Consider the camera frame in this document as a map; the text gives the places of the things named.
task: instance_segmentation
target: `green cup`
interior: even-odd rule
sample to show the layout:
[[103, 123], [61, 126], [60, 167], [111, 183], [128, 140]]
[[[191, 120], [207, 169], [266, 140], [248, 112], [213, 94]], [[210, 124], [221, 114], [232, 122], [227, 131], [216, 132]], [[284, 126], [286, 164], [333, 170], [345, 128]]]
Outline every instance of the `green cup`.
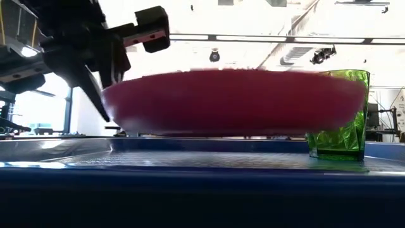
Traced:
[[368, 108], [368, 90], [370, 73], [364, 70], [332, 70], [323, 72], [332, 77], [364, 82], [367, 90], [364, 95], [363, 111], [357, 112], [353, 121], [335, 131], [307, 133], [309, 155], [330, 160], [362, 161], [366, 144], [366, 117]]

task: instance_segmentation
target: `mechanical part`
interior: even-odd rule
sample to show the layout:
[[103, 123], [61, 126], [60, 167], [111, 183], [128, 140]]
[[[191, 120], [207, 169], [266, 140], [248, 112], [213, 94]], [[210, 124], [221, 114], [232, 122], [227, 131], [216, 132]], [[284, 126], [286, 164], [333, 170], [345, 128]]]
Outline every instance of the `mechanical part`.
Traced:
[[314, 52], [314, 56], [312, 57], [312, 60], [310, 62], [312, 64], [321, 64], [325, 60], [328, 60], [331, 56], [336, 54], [336, 48], [333, 45], [333, 48], [321, 48], [319, 50], [316, 50]]
[[8, 91], [0, 91], [0, 101], [5, 103], [15, 103], [15, 94]]
[[9, 127], [11, 129], [15, 129], [18, 131], [26, 131], [26, 132], [31, 131], [31, 128], [29, 128], [29, 127], [24, 127], [24, 126], [15, 124], [15, 123], [13, 123], [5, 118], [1, 118], [1, 117], [0, 117], [0, 127], [3, 127], [3, 128]]
[[97, 1], [14, 2], [37, 18], [38, 28], [47, 39], [40, 42], [41, 54], [25, 63], [14, 61], [0, 74], [3, 87], [14, 93], [36, 89], [44, 83], [43, 73], [55, 72], [70, 87], [81, 87], [105, 121], [109, 117], [91, 72], [99, 72], [105, 89], [121, 82], [131, 67], [125, 47], [143, 43], [145, 50], [153, 53], [170, 45], [168, 17], [160, 6], [136, 12], [138, 26], [129, 23], [107, 28]]
[[209, 60], [210, 60], [210, 62], [213, 62], [213, 63], [214, 63], [214, 62], [217, 62], [217, 61], [220, 60], [220, 58], [221, 58], [221, 56], [220, 56], [218, 50], [217, 50], [217, 49], [213, 49], [212, 52], [211, 52], [211, 54], [209, 55]]
[[115, 130], [114, 137], [127, 137], [127, 133], [121, 129], [121, 127], [105, 126], [106, 130]]
[[45, 134], [48, 135], [53, 135], [54, 130], [52, 128], [42, 128], [42, 127], [38, 127], [36, 129], [34, 129], [35, 135], [37, 136], [43, 136]]
[[384, 7], [384, 10], [383, 10], [381, 13], [384, 14], [384, 13], [386, 13], [386, 12], [388, 12], [388, 6], [385, 6], [385, 7]]

